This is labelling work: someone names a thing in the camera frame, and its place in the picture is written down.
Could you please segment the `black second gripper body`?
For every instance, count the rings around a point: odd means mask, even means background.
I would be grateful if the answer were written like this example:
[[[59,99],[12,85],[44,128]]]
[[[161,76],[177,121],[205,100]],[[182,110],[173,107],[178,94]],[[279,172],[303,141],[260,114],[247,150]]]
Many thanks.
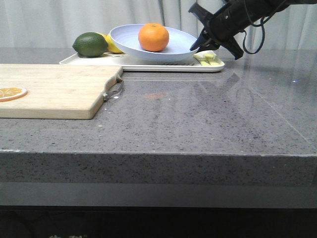
[[[198,3],[194,3],[188,12],[194,14],[203,24],[203,29],[205,28],[220,47],[226,48],[237,60],[243,56],[243,50],[234,36],[243,30],[239,25],[243,21],[243,10],[242,2],[227,2],[212,14]]]

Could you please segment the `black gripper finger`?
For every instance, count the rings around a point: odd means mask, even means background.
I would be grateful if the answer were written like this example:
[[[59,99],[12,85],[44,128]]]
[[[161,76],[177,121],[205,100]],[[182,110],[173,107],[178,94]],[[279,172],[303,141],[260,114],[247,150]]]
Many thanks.
[[[201,52],[207,50],[217,50],[219,49],[219,47],[220,45],[209,35],[207,30],[204,28],[197,40],[190,47],[190,50],[198,50],[198,52]]]

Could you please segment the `black second robot arm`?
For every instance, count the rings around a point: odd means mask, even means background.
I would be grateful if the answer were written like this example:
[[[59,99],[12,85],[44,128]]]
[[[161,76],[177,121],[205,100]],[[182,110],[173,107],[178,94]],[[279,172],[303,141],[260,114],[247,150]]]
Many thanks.
[[[198,52],[226,48],[235,59],[250,52],[245,45],[240,48],[234,36],[245,32],[249,26],[261,27],[263,46],[265,39],[264,24],[272,18],[276,12],[283,11],[294,4],[316,4],[315,0],[226,0],[224,6],[214,14],[194,3],[189,12],[203,24],[203,29],[190,50]]]

